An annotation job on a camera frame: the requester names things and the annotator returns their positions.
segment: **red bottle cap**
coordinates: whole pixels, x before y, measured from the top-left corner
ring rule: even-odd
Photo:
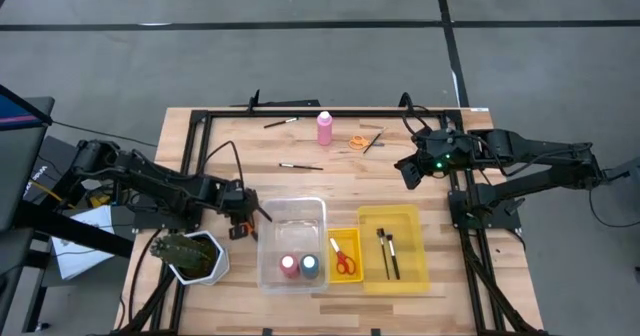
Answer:
[[[298,259],[293,255],[284,255],[280,259],[280,270],[288,278],[296,278],[300,275]]]

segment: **gray carpet floor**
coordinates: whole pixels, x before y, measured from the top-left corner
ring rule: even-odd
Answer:
[[[448,0],[453,20],[640,19],[640,0]],[[438,0],[6,0],[5,24],[347,19],[440,20]],[[456,29],[473,107],[529,138],[594,143],[603,167],[640,155],[640,28]],[[55,119],[155,142],[167,107],[315,98],[326,106],[457,106],[440,28],[242,31],[0,31],[0,82],[53,96]],[[90,134],[54,126],[75,144]],[[138,147],[127,142],[123,147]],[[144,149],[153,155],[153,149]],[[640,219],[638,185],[593,194],[611,223]],[[527,258],[547,330],[636,335],[640,226],[611,229],[584,191],[527,197]],[[51,289],[46,335],[106,333],[126,272]],[[35,272],[23,272],[3,335],[20,333]]]

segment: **white pot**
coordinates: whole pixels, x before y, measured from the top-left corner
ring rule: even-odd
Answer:
[[[204,230],[204,231],[192,232],[190,234],[186,234],[185,236],[189,238],[206,236],[209,239],[211,239],[213,244],[218,249],[218,259],[216,260],[215,266],[213,266],[213,270],[211,271],[211,274],[209,274],[209,276],[202,277],[199,279],[185,279],[177,267],[173,265],[169,265],[169,267],[171,268],[171,271],[173,271],[173,273],[176,275],[178,280],[180,280],[181,284],[191,285],[191,284],[200,283],[203,285],[213,285],[214,283],[218,282],[218,280],[220,280],[224,275],[226,275],[227,272],[229,272],[229,253],[225,248],[220,246],[218,241],[213,237],[213,235],[211,235],[209,231]]]

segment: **yellow container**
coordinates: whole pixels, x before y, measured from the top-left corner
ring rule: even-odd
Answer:
[[[360,243],[365,250],[364,291],[373,294],[423,293],[429,291],[424,241],[414,205],[364,206],[358,209]],[[396,280],[389,243],[384,248],[389,267],[385,271],[377,229],[393,235],[400,279]]]
[[[331,246],[329,239],[336,240],[340,251],[345,255],[351,257],[356,265],[356,272],[352,275],[338,273],[338,256],[336,251]],[[349,282],[362,282],[362,252],[360,248],[360,232],[357,228],[344,228],[344,229],[329,229],[329,239],[327,244],[329,245],[329,283],[349,283]]]

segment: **wooden tabletop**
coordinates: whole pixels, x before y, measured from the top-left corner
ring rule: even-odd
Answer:
[[[180,169],[190,112],[189,108],[167,110],[155,158],[157,163]],[[486,110],[462,109],[462,115],[467,130],[493,127]],[[396,161],[415,152],[402,120],[336,118],[333,142],[324,147],[315,141],[315,119],[263,128],[279,120],[215,119],[209,150],[233,140],[240,154],[246,186],[257,190],[261,200],[320,197],[327,204],[329,227],[356,226],[356,210],[360,206],[416,205],[420,209],[431,290],[394,297],[364,294],[362,284],[330,284],[321,294],[265,295],[257,285],[256,242],[250,237],[231,242],[228,219],[206,211],[201,229],[210,230],[228,248],[231,270],[214,286],[194,285],[186,289],[180,334],[259,334],[265,327],[272,328],[274,334],[369,334],[372,328],[380,328],[383,334],[474,334],[460,239],[451,225],[446,201],[449,181],[425,177],[416,190],[406,189],[400,172],[393,168]],[[414,121],[410,124],[419,129],[419,123]],[[432,128],[439,128],[435,120],[428,122]],[[373,137],[380,127],[387,127],[379,139],[384,147],[375,147],[366,155],[348,147],[347,142],[353,135]],[[196,155],[194,152],[191,170]],[[324,171],[280,168],[279,162],[318,166]],[[216,154],[207,164],[206,172],[222,178],[238,178],[232,150],[223,149]],[[503,181],[498,172],[487,174],[493,183]],[[125,304],[128,304],[133,270],[151,234],[152,231],[145,231],[136,237],[123,290]],[[506,231],[489,230],[487,235],[498,285],[527,322],[542,328],[522,244]],[[160,269],[159,259],[150,255],[144,258],[134,295],[134,314],[157,286]],[[487,326],[491,327],[488,296],[483,286],[481,293]],[[173,295],[172,286],[165,301],[162,328],[169,325]]]

